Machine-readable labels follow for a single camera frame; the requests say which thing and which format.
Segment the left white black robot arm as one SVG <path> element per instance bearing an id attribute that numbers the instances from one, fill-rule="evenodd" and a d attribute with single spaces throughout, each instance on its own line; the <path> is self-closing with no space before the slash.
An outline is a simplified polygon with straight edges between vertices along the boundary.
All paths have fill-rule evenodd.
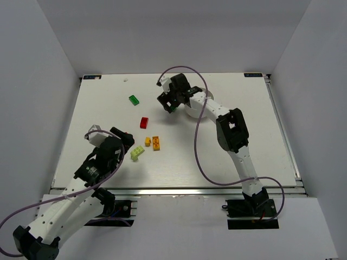
<path id="1" fill-rule="evenodd" d="M 26 259 L 56 259 L 74 233 L 94 218 L 107 218 L 115 210 L 115 195 L 102 184 L 119 169 L 134 138 L 115 127 L 103 131 L 94 125 L 85 139 L 94 148 L 61 195 L 50 200 L 47 210 L 33 222 L 13 232 L 17 250 Z"/>

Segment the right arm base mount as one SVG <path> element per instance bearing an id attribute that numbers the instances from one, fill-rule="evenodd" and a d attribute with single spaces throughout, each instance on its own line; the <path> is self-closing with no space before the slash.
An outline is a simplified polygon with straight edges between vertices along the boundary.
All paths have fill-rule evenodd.
<path id="1" fill-rule="evenodd" d="M 270 199 L 256 212 L 243 199 L 226 200 L 221 206 L 227 214 L 229 230 L 274 230 L 279 229 L 275 203 Z"/>

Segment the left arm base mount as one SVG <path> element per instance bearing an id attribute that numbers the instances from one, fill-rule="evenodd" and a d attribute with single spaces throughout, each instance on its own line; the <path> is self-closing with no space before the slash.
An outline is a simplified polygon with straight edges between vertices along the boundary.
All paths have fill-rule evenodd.
<path id="1" fill-rule="evenodd" d="M 85 226 L 131 227 L 136 216 L 136 201 L 116 200 L 113 206 L 88 221 Z"/>

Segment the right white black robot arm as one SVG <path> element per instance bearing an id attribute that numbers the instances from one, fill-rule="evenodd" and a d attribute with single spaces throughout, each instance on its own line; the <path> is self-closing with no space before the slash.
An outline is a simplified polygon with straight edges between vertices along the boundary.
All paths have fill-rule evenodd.
<path id="1" fill-rule="evenodd" d="M 269 196 L 250 157 L 249 132 L 241 110 L 218 104 L 208 96 L 207 89 L 191 87 L 182 73 L 171 78 L 160 76 L 157 85 L 163 89 L 157 100 L 165 111 L 172 113 L 183 104 L 198 114 L 198 121 L 206 117 L 215 124 L 217 142 L 231 157 L 239 175 L 247 213 L 262 214 Z"/>

